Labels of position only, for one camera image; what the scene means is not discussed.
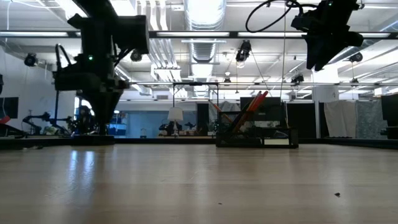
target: wire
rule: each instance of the wire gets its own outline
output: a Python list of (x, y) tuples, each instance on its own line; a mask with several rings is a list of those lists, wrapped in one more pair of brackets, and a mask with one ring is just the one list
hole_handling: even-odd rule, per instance
[(283, 89), (283, 87), (284, 87), (284, 76), (285, 76), (285, 58), (286, 58), (286, 56), (285, 56), (285, 51), (286, 51), (286, 17), (285, 17), (285, 22), (284, 22), (284, 27), (285, 27), (285, 29), (284, 29), (284, 58), (283, 58), (283, 62), (282, 62), (282, 81), (281, 81), (281, 83), (280, 83), (280, 102), (282, 102), (282, 89)]
[(31, 5), (31, 4), (24, 3), (22, 1), (13, 1), (13, 0), (11, 0), (11, 2), (23, 4), (25, 6), (40, 8), (40, 9), (61, 9), (62, 8), (61, 6), (34, 6), (34, 5)]
[[(236, 52), (238, 51), (238, 49), (241, 47), (241, 44), (238, 46), (238, 48), (236, 48), (236, 50), (235, 50), (235, 52), (234, 52), (234, 56), (236, 57)], [(229, 69), (229, 67), (231, 66), (231, 63), (232, 63), (232, 61), (233, 61), (234, 59), (232, 58), (230, 61), (229, 61), (229, 64), (228, 64), (228, 67), (226, 68), (226, 70), (225, 70), (225, 72), (228, 72), (228, 69)]]
[(118, 55), (118, 59), (116, 60), (116, 62), (114, 63), (114, 66), (116, 67), (119, 62), (125, 57), (127, 56), (130, 52), (132, 51), (132, 49), (124, 49), (122, 51), (120, 51), (119, 55)]
[(55, 56), (57, 57), (57, 70), (62, 68), (61, 57), (60, 57), (60, 49), (61, 49), (63, 55), (65, 56), (68, 64), (69, 65), (72, 64), (70, 59), (69, 59), (69, 56), (67, 54), (67, 51), (63, 48), (63, 46), (61, 44), (55, 44)]
[(268, 88), (267, 83), (266, 83), (266, 79), (262, 76), (260, 67), (259, 67), (259, 65), (257, 64), (257, 60), (256, 60), (256, 58), (255, 58), (254, 53), (253, 53), (252, 50), (251, 50), (251, 54), (253, 55), (254, 62), (256, 63), (257, 69), (259, 70), (260, 76), (261, 76), (261, 78), (262, 78), (262, 82), (263, 82), (264, 84), (266, 84), (267, 89), (270, 90), (270, 89)]
[(300, 3), (297, 2), (297, 0), (283, 0), (283, 1), (286, 2), (286, 4), (285, 4), (285, 12), (283, 13), (283, 15), (281, 15), (281, 16), (280, 16), (278, 19), (276, 19), (274, 22), (272, 22), (272, 23), (269, 24), (268, 26), (265, 26), (265, 27), (262, 28), (262, 29), (259, 29), (259, 30), (251, 30), (251, 29), (249, 29), (249, 21), (250, 21), (250, 18), (253, 16), (253, 14), (254, 14), (257, 10), (259, 10), (260, 8), (262, 8), (263, 6), (269, 5), (270, 3), (274, 2), (274, 1), (280, 1), (280, 0), (268, 0), (268, 1), (265, 1), (265, 2), (261, 3), (260, 5), (258, 5), (255, 9), (253, 9), (253, 11), (250, 12), (250, 14), (249, 14), (249, 16), (248, 16), (248, 19), (246, 20), (246, 30), (247, 30), (248, 32), (250, 32), (250, 33), (262, 32), (262, 31), (264, 31), (264, 30), (266, 30), (266, 29), (272, 27), (272, 26), (275, 25), (277, 22), (279, 22), (281, 19), (283, 19), (283, 18), (290, 12), (290, 10), (291, 10), (292, 8), (298, 8), (298, 9), (299, 9), (298, 16), (301, 16), (301, 15), (304, 13), (303, 7), (317, 7), (317, 6), (314, 5), (314, 4), (300, 4)]

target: white wall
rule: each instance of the white wall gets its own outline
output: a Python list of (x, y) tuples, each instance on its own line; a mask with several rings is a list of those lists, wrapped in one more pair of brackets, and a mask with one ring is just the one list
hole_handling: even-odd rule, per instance
[[(8, 125), (21, 129), (21, 122), (29, 114), (29, 110), (32, 110), (32, 115), (49, 112), (53, 118), (56, 91), (54, 85), (51, 84), (52, 72), (46, 72), (39, 67), (29, 68), (21, 59), (6, 54), (0, 47), (0, 73), (4, 80), (0, 97), (19, 97), (18, 118), (11, 119)], [(73, 116), (74, 100), (74, 91), (60, 92), (58, 118)], [(33, 119), (33, 122), (41, 127), (49, 125), (39, 119)], [(24, 124), (23, 128), (27, 131), (29, 125)]]

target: ceiling pipe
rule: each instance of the ceiling pipe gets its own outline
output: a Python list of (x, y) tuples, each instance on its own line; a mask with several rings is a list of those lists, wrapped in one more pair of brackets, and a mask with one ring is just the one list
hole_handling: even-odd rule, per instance
[[(149, 19), (150, 26), (152, 27), (153, 30), (159, 30), (159, 27), (157, 26), (156, 2), (155, 2), (155, 0), (149, 0), (149, 6), (150, 6), (150, 19)], [(162, 52), (160, 52), (159, 46), (158, 46), (158, 43), (159, 43), (160, 46), (162, 47), (162, 44), (161, 44), (162, 41), (161, 40), (154, 40), (154, 39), (151, 39), (149, 41), (150, 41), (150, 44), (152, 46), (152, 49), (154, 50), (154, 52), (157, 55), (157, 58), (159, 58), (160, 63), (162, 64), (162, 67), (163, 68), (168, 68), (169, 66), (166, 64), (166, 62), (165, 62), (165, 60), (163, 58)]]
[[(115, 73), (124, 80), (129, 80), (130, 82), (136, 82), (129, 76), (129, 73), (121, 66), (116, 66)], [(152, 89), (148, 87), (144, 87), (143, 85), (132, 84), (133, 88), (139, 91), (141, 95), (151, 96)]]
[[(160, 0), (159, 6), (160, 6), (160, 27), (162, 28), (162, 30), (169, 30), (169, 28), (167, 27), (167, 22), (166, 22), (166, 2), (165, 2), (165, 0)], [(174, 49), (173, 49), (171, 40), (164, 39), (163, 41), (165, 44), (166, 51), (169, 53), (170, 63), (172, 64), (172, 67), (178, 68), (177, 60), (175, 59)]]
[(397, 65), (398, 65), (398, 62), (395, 62), (395, 63), (389, 64), (389, 65), (386, 65), (386, 66), (384, 66), (382, 68), (375, 69), (375, 70), (373, 70), (371, 72), (367, 72), (367, 73), (364, 73), (364, 74), (357, 75), (357, 76), (355, 76), (355, 78), (357, 78), (359, 81), (362, 82), (363, 80), (367, 80), (369, 78), (372, 78), (375, 75), (380, 75), (380, 74), (387, 73), (387, 72), (390, 72), (392, 70), (395, 70), (397, 68)]
[[(226, 0), (184, 0), (185, 23), (188, 30), (213, 31), (221, 30), (226, 11)], [(193, 63), (210, 63), (215, 61), (217, 44), (191, 43), (190, 55)], [(206, 82), (213, 73), (212, 64), (191, 65), (195, 81)], [(194, 87), (197, 96), (203, 96), (205, 90)]]
[[(141, 5), (141, 15), (146, 15), (147, 14), (147, 1), (146, 0), (138, 0), (138, 1)], [(157, 68), (161, 68), (162, 62), (160, 62), (160, 58), (158, 57), (158, 55), (156, 55), (155, 50), (153, 49), (154, 45), (155, 44), (153, 43), (153, 41), (150, 40), (148, 57), (151, 60), (152, 64), (154, 64)]]

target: ventilation duct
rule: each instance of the ventilation duct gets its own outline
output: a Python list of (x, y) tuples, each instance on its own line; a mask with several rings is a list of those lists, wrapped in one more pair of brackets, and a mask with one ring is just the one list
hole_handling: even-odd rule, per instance
[[(221, 30), (225, 17), (226, 0), (185, 0), (185, 23), (188, 30)], [(191, 43), (191, 71), (195, 81), (206, 82), (213, 72), (213, 65), (203, 64), (215, 61), (217, 44)]]
[[(137, 80), (133, 80), (129, 75), (128, 72), (125, 71), (124, 68), (117, 66), (115, 68), (115, 73), (123, 80), (129, 80), (130, 82), (137, 82)], [(138, 90), (139, 94), (141, 96), (152, 96), (153, 92), (151, 88), (148, 87), (144, 87), (142, 85), (131, 85), (133, 88), (135, 88), (136, 90)]]

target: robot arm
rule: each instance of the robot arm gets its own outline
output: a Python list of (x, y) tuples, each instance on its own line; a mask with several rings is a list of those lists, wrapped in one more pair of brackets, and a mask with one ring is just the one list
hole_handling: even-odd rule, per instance
[[(68, 23), (81, 30), (82, 54), (76, 63), (65, 68), (57, 62), (53, 73), (58, 91), (81, 90), (80, 96), (90, 102), (96, 115), (99, 134), (106, 134), (106, 124), (127, 81), (116, 76), (114, 67), (132, 50), (149, 53), (149, 33), (146, 16), (118, 17), (108, 0), (73, 0), (88, 18), (78, 14)], [(120, 53), (114, 55), (118, 46)]]

